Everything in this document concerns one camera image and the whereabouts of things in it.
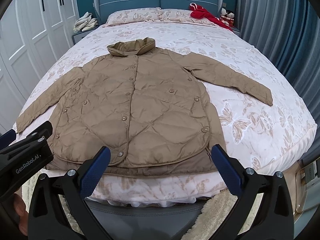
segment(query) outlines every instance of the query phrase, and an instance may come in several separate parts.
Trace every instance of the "quilted jacket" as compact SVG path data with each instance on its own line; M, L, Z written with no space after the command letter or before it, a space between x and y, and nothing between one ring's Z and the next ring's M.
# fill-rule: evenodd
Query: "quilted jacket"
M106 173L170 176L215 171L210 149L225 149L217 111L197 79L235 87L271 106L271 91L228 66L196 53L156 47L154 39L118 42L110 54L75 67L17 119L22 132L57 104L46 168L66 171L111 150Z

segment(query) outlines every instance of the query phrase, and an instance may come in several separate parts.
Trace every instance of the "human hand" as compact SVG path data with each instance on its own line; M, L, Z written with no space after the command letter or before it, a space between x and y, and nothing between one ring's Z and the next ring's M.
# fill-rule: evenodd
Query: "human hand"
M28 235L28 212L26 211L26 204L23 199L18 195L14 194L13 201L14 210L20 216L19 230L25 236Z

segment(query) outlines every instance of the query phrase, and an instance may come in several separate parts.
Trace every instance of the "red cloth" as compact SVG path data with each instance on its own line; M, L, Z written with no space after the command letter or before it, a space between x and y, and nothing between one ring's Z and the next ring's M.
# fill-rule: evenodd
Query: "red cloth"
M193 11L190 14L191 17L196 18L196 19L207 18L209 21L215 23L216 25L219 25L222 28L225 28L225 29L228 29L229 31L232 31L232 29L228 25L225 25L218 18L214 17L210 12L208 12L202 6L197 5L195 3L190 3L190 10Z

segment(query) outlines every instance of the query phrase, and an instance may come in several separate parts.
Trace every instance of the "bed sheet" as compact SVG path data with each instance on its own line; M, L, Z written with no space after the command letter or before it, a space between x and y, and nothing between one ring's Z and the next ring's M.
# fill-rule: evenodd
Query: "bed sheet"
M211 102L217 108L227 152L244 167L271 175L289 168L310 148L316 124L303 100L254 46L218 26L138 22L99 27L56 62L38 83L21 112L71 68L83 66L95 57L108 54L109 44L145 37L155 39L156 46L163 49L212 57L270 88L274 103L272 107L236 89L203 82ZM34 128L48 120L54 107L17 135L17 140L24 139ZM45 172L50 176L64 173ZM211 197L225 187L218 172L136 179L104 175L91 198L111 204L139 206L158 203L160 206L169 206L176 202L193 203L201 196Z

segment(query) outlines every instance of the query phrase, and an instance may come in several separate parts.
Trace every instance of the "blue gripper pad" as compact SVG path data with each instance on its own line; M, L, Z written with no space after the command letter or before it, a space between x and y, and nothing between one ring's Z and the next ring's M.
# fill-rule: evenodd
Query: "blue gripper pad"
M81 181L79 181L80 191L79 195L81 199L92 195L103 173L108 167L111 159L111 153L109 148L105 147L101 149L96 156L86 173L83 175Z
M0 137L0 151L8 147L16 139L15 130L11 129Z
M214 165L217 167L221 177L227 185L230 193L235 196L241 196L242 193L242 180L238 172L231 165L228 160L227 153L216 144L211 149L211 158Z

